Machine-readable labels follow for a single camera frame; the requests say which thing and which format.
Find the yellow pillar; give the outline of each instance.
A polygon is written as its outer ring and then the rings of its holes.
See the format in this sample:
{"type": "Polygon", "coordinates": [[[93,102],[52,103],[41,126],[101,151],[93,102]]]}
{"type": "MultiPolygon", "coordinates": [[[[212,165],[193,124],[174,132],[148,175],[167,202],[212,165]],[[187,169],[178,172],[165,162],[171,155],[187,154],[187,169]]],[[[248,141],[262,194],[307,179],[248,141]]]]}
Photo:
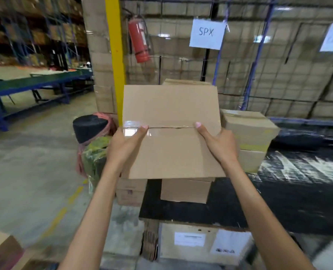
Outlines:
{"type": "Polygon", "coordinates": [[[122,126],[125,67],[123,62],[123,38],[119,0],[105,0],[105,8],[109,27],[116,106],[119,126],[122,126]]]}

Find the hand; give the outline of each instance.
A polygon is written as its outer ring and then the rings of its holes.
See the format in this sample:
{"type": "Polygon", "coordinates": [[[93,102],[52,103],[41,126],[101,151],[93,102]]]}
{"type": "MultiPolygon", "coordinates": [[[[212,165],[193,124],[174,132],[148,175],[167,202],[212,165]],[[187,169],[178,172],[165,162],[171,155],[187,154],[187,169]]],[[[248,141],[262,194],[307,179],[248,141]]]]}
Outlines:
{"type": "Polygon", "coordinates": [[[125,138],[123,129],[119,127],[108,145],[106,164],[114,166],[117,169],[116,171],[120,173],[125,162],[134,149],[142,142],[147,131],[148,126],[141,126],[132,137],[125,138]]]}
{"type": "Polygon", "coordinates": [[[212,136],[200,122],[196,122],[195,127],[204,137],[209,150],[222,166],[238,163],[238,150],[232,131],[222,128],[217,136],[212,136]]]}

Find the green plastic bag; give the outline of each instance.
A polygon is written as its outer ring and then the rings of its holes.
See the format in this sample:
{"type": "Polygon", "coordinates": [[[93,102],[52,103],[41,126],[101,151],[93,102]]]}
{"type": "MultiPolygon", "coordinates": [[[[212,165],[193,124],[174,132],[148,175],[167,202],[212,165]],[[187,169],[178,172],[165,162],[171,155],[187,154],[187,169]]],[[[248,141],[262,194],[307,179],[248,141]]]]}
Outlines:
{"type": "Polygon", "coordinates": [[[106,162],[106,152],[111,136],[101,136],[93,140],[82,153],[82,163],[88,176],[89,193],[94,193],[100,181],[106,162]]]}

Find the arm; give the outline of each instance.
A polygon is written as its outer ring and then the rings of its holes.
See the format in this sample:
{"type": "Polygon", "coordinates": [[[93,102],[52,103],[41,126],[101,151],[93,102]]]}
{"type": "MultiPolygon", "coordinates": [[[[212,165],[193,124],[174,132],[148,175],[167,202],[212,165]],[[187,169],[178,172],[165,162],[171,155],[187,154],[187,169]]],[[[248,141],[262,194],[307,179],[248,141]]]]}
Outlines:
{"type": "Polygon", "coordinates": [[[267,269],[315,269],[241,168],[233,133],[222,129],[218,136],[211,136],[201,123],[195,126],[230,177],[267,269]]]}
{"type": "Polygon", "coordinates": [[[116,181],[126,160],[142,141],[147,129],[147,126],[140,127],[127,140],[120,128],[113,136],[108,146],[107,163],[98,187],[59,270],[99,270],[110,222],[116,181]]]}

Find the fire extinguisher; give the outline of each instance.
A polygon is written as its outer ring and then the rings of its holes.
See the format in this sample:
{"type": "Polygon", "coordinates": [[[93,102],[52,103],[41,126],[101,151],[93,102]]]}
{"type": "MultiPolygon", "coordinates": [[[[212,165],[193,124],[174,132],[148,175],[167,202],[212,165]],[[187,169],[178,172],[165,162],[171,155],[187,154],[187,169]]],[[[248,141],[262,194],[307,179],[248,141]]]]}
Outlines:
{"type": "Polygon", "coordinates": [[[147,62],[150,60],[150,46],[148,44],[148,32],[145,21],[142,16],[132,15],[129,10],[127,11],[132,16],[128,21],[128,31],[134,48],[135,58],[137,63],[147,62]]]}

